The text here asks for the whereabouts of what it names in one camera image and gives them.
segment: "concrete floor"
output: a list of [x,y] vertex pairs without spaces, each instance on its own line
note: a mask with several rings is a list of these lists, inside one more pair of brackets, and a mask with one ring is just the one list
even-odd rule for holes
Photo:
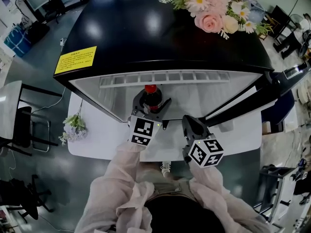
[[[23,59],[14,58],[10,71],[7,74],[6,83],[22,80],[29,85],[62,93],[64,87],[52,78],[61,51],[59,41],[61,38],[68,36],[81,10],[82,8],[76,9],[61,16],[59,24],[51,22],[49,24],[50,32]],[[285,62],[279,59],[278,55],[271,49],[271,39],[267,38],[263,44],[276,70],[282,71],[283,68],[297,63],[296,56],[288,58]],[[40,115],[49,117],[52,121],[52,140],[58,143],[60,143],[58,136],[63,131],[62,121],[67,117],[69,97],[70,92],[66,90],[64,98],[58,105],[38,112]],[[59,99],[34,92],[23,92],[21,98],[31,105],[33,110],[54,104]],[[299,111],[302,111],[302,113],[299,113],[299,120],[301,122],[308,120],[303,108]],[[39,137],[44,135],[42,128],[38,128],[35,132]],[[299,151],[302,144],[298,149],[299,142],[304,142],[310,134],[311,132],[305,128],[299,128],[295,130],[295,133],[289,132],[265,136],[261,149],[261,165],[286,163],[287,166],[295,166],[300,158]],[[29,183],[31,175],[37,174],[42,180],[41,186],[47,187],[52,192],[48,199],[48,207],[55,208],[53,213],[48,213],[44,209],[39,208],[39,214],[57,229],[74,231],[85,207],[90,183],[95,178],[104,175],[109,161],[71,155],[66,146],[52,147],[48,153],[41,153],[31,148],[28,151],[33,153],[32,157],[15,153],[16,169],[11,170],[13,178]],[[182,172],[184,171],[182,170],[182,162],[173,164],[172,168],[174,168],[174,165]],[[9,152],[6,158],[0,158],[0,178],[2,180],[10,179],[9,167],[14,167],[14,159],[11,152]],[[240,176],[242,179],[242,177],[247,175],[241,173]],[[28,224],[25,224],[18,215],[16,218],[24,233],[56,232],[42,218],[35,221],[28,216]]]

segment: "gray floor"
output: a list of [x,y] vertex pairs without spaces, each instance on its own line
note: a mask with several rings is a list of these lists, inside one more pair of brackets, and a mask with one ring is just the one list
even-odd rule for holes
[[[6,83],[22,80],[24,83],[45,88],[58,93],[62,93],[64,87],[55,81],[52,76],[60,54],[61,47],[59,41],[63,37],[67,37],[73,27],[77,17],[81,12],[81,8],[70,11],[66,15],[59,18],[59,24],[52,22],[49,24],[51,30],[38,42],[23,59],[15,58],[12,62],[10,71],[7,76]],[[290,63],[281,63],[273,59],[274,66],[283,69],[283,65]],[[51,109],[45,109],[38,114],[49,117],[52,121],[52,140],[58,141],[58,136],[63,131],[62,121],[67,117],[70,92],[64,93],[62,101]],[[34,92],[23,92],[22,99],[33,107],[33,110],[43,106],[49,106],[58,101],[59,98],[47,95],[37,94]],[[44,131],[41,125],[37,124],[35,133],[39,137],[44,137]],[[266,137],[263,143],[261,164],[270,164],[276,162],[278,156],[289,158],[291,165],[296,163],[296,159],[300,157],[299,153],[294,153],[292,157],[288,157],[293,148],[289,148],[289,142],[293,142],[294,134],[287,133]],[[301,133],[295,135],[295,144],[301,141]],[[90,183],[105,171],[108,161],[89,159],[84,157],[73,156],[69,153],[66,146],[52,147],[48,153],[41,153],[29,148],[29,152],[33,153],[32,157],[15,153],[16,169],[11,170],[13,178],[23,180],[25,183],[30,182],[31,175],[37,174],[42,180],[41,187],[47,187],[51,190],[52,195],[48,199],[48,206],[54,208],[53,213],[48,213],[44,209],[39,208],[39,214],[46,218],[58,229],[66,229],[74,231],[75,226],[82,215],[86,204]],[[239,168],[246,166],[249,170],[256,171],[259,169],[259,150],[245,153],[244,158],[238,160],[225,160],[220,170],[224,175],[224,182],[227,188],[234,187],[231,192],[243,197],[245,201],[250,202],[253,194],[250,192],[254,189],[256,179],[251,176],[251,172],[238,172],[235,176],[230,173],[231,168]],[[11,153],[5,158],[0,158],[0,178],[9,180],[9,167],[14,167],[14,159]],[[177,175],[189,175],[183,162],[174,163],[172,169],[179,170]],[[38,221],[27,217],[28,224],[25,224],[20,217],[16,217],[23,232],[36,233],[54,233],[56,232],[46,221],[39,218]]]

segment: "person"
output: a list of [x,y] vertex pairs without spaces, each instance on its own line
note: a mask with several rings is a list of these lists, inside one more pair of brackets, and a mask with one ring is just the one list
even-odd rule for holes
[[282,51],[284,48],[288,49],[284,52],[281,52],[281,56],[283,59],[287,58],[292,52],[295,50],[300,50],[303,43],[305,42],[302,34],[307,31],[311,30],[311,16],[309,14],[304,14],[304,19],[297,24],[297,29],[293,31],[282,43],[277,46],[275,43],[273,47],[277,52]]
[[96,178],[75,233],[268,233],[269,225],[223,187],[215,167],[190,161],[190,181],[174,178],[170,163],[139,163],[145,147],[117,147],[104,176]]

